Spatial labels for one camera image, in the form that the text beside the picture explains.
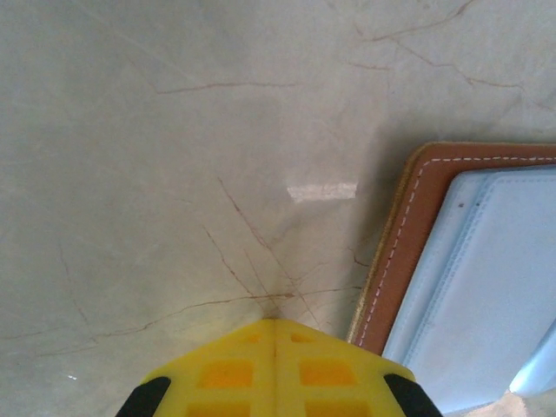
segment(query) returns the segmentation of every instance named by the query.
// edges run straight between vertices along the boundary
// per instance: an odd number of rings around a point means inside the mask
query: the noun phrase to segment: white stitching
[[[394,241],[392,251],[390,252],[390,255],[388,256],[386,266],[384,267],[384,273],[382,274],[381,281],[379,282],[379,286],[376,289],[376,293],[374,294],[374,299],[373,299],[373,302],[371,304],[371,309],[369,310],[367,319],[365,320],[365,326],[363,326],[363,333],[361,334],[361,337],[359,339],[358,346],[363,345],[363,341],[365,340],[365,336],[367,336],[368,325],[371,322],[371,319],[373,318],[373,313],[374,313],[374,309],[376,307],[376,302],[378,301],[379,296],[381,295],[382,285],[384,284],[384,280],[387,276],[388,269],[390,268],[390,263],[392,262],[392,258],[394,258],[394,254],[395,254],[396,249],[398,247],[398,240],[401,238],[401,231],[403,230],[403,227],[406,224],[407,215],[409,213],[409,209],[411,208],[411,203],[413,202],[413,200],[415,198],[417,187],[419,187],[420,177],[422,176],[423,170],[425,169],[425,167],[427,165],[429,165],[431,162],[490,161],[491,159],[492,160],[502,159],[504,161],[507,161],[507,160],[510,160],[510,161],[516,161],[516,160],[518,160],[518,161],[537,161],[537,160],[539,160],[539,161],[554,161],[554,160],[556,160],[555,157],[550,157],[550,156],[543,156],[543,157],[533,156],[533,157],[530,157],[530,158],[520,158],[520,157],[517,157],[517,156],[511,156],[511,157],[510,156],[492,156],[492,157],[485,156],[483,158],[452,158],[452,159],[434,158],[434,159],[431,159],[431,160],[426,161],[425,163],[423,163],[423,166],[419,170],[419,174],[417,174],[417,180],[415,181],[414,189],[413,189],[413,191],[412,191],[412,193],[409,197],[409,202],[407,202],[406,212],[405,212],[403,218],[401,219],[401,225],[400,225],[400,228],[398,228],[397,237]]]

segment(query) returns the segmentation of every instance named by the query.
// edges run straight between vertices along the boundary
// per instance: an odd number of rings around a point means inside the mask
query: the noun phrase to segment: marble floor
[[[412,149],[556,138],[554,22],[553,0],[1,0],[0,415],[113,416],[265,316],[343,336]]]

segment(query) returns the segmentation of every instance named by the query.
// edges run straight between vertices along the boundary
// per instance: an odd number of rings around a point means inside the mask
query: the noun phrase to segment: brown leather mat
[[[434,142],[414,151],[396,189],[347,340],[381,354],[453,178],[472,169],[556,163],[556,145]]]

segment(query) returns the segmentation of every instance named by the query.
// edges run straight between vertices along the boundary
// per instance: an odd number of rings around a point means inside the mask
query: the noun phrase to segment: yellow plastic casing
[[[150,373],[171,383],[154,417],[404,416],[391,361],[287,320],[262,320]]]

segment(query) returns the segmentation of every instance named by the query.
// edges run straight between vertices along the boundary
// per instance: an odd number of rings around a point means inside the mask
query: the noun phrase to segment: black rubber grip
[[[154,417],[171,380],[166,376],[154,378],[133,390],[116,417]]]
[[[442,417],[438,408],[418,383],[398,374],[385,375],[384,381],[406,417]]]

